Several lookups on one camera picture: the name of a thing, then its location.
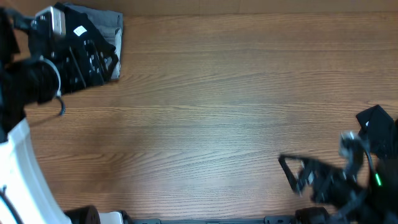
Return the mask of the black t-shirt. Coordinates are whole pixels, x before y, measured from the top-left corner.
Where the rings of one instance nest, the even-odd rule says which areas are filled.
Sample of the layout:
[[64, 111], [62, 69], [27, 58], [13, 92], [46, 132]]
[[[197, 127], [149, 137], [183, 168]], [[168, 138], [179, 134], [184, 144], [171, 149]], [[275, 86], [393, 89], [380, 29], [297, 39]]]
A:
[[55, 4], [55, 8], [65, 13], [66, 41], [73, 49], [86, 86], [107, 83], [103, 78], [101, 52], [115, 52], [115, 46], [106, 41], [87, 14], [75, 11], [60, 2]]

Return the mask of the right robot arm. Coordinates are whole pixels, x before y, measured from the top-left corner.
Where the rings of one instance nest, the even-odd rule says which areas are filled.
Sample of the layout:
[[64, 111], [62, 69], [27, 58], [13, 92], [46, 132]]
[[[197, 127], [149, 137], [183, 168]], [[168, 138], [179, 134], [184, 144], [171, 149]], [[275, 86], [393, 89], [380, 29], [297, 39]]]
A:
[[391, 163], [370, 169], [364, 188], [342, 168], [317, 159], [282, 154], [278, 161], [293, 192], [310, 185], [314, 203], [337, 209], [329, 214], [324, 207], [303, 208], [295, 212], [295, 223], [397, 223], [397, 178], [386, 174]]

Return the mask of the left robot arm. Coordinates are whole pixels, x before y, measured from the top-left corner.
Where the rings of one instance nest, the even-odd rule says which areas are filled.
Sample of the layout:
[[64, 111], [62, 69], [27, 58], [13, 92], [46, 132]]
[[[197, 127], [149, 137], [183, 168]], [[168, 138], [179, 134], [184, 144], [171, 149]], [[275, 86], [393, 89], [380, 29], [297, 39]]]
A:
[[1, 222], [122, 223], [120, 212], [88, 205], [64, 211], [39, 167], [25, 106], [60, 100], [109, 82], [116, 48], [81, 13], [63, 4], [34, 17], [1, 9]]

